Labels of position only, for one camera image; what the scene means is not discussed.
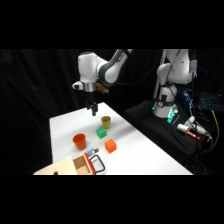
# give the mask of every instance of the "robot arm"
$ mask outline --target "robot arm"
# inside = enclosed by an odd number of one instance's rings
[[[92,109],[93,116],[98,112],[95,98],[97,80],[99,79],[107,87],[116,84],[133,51],[133,49],[118,49],[109,62],[93,52],[79,55],[78,67],[81,80],[73,84],[73,88],[83,90],[87,109]]]

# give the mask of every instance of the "yellow cup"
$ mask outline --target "yellow cup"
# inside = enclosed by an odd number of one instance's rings
[[[111,124],[111,118],[110,117],[102,117],[101,118],[103,127],[105,129],[109,129],[110,128],[110,124]]]

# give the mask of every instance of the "table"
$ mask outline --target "table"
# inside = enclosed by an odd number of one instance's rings
[[[99,139],[96,129],[101,126],[101,117],[110,116],[111,128],[107,137]],[[93,147],[106,166],[107,175],[191,175],[183,166],[161,148],[135,129],[125,119],[105,103],[99,104],[95,117],[90,110],[82,109],[50,119],[53,162],[67,156],[76,158]],[[83,133],[87,138],[87,148],[79,151],[72,139]],[[111,154],[104,143],[113,139],[117,150]]]

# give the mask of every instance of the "red cup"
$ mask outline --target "red cup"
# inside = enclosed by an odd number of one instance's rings
[[[73,142],[79,150],[84,150],[86,148],[86,136],[84,134],[76,135],[73,138]]]

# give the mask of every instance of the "orange block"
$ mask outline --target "orange block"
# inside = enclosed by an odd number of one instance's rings
[[[117,149],[117,145],[113,141],[113,139],[110,139],[109,141],[105,142],[105,147],[109,153],[112,153]]]

